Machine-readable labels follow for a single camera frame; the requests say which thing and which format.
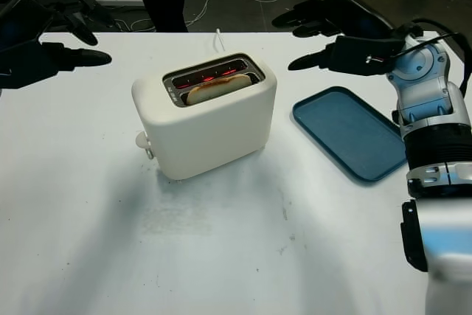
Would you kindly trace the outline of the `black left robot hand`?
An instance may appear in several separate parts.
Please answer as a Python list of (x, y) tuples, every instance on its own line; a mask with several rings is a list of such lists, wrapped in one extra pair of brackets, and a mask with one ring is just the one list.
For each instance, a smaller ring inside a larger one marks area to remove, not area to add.
[(70, 49), (62, 43), (40, 42), (53, 26), (64, 27), (90, 46), (97, 39), (82, 21), (47, 8), (36, 0), (12, 0), (1, 10), (1, 75), (56, 75), (77, 67), (110, 64), (109, 54), (93, 49)]

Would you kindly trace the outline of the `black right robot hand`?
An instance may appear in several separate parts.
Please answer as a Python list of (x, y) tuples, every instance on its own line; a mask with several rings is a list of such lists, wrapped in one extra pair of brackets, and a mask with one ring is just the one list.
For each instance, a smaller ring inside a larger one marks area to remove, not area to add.
[(352, 75), (382, 75), (392, 70), (390, 58), (404, 41), (395, 28), (361, 0), (307, 0), (277, 16), (272, 25), (291, 28), (298, 38), (336, 36), (321, 51), (293, 60), (290, 71), (319, 67)]

